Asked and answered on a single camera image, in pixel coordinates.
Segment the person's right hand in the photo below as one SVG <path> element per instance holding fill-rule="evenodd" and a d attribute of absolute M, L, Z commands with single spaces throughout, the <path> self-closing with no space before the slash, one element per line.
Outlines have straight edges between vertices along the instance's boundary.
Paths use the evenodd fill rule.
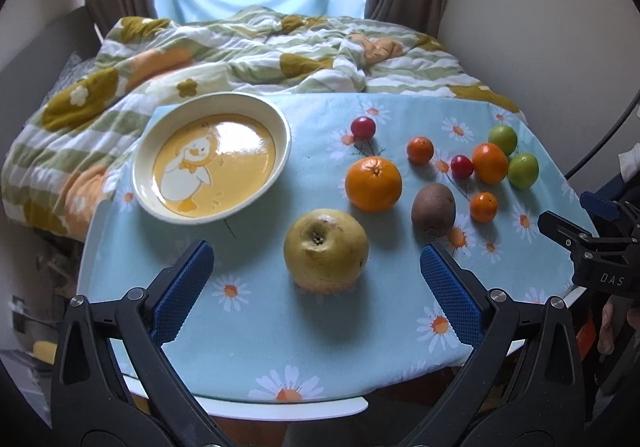
<path fill-rule="evenodd" d="M 602 308 L 601 327 L 598 339 L 598 351 L 603 355 L 611 355 L 614 352 L 614 320 L 616 313 L 627 308 L 626 322 L 632 329 L 639 331 L 640 311 L 638 306 L 627 306 L 624 297 L 609 297 Z"/>

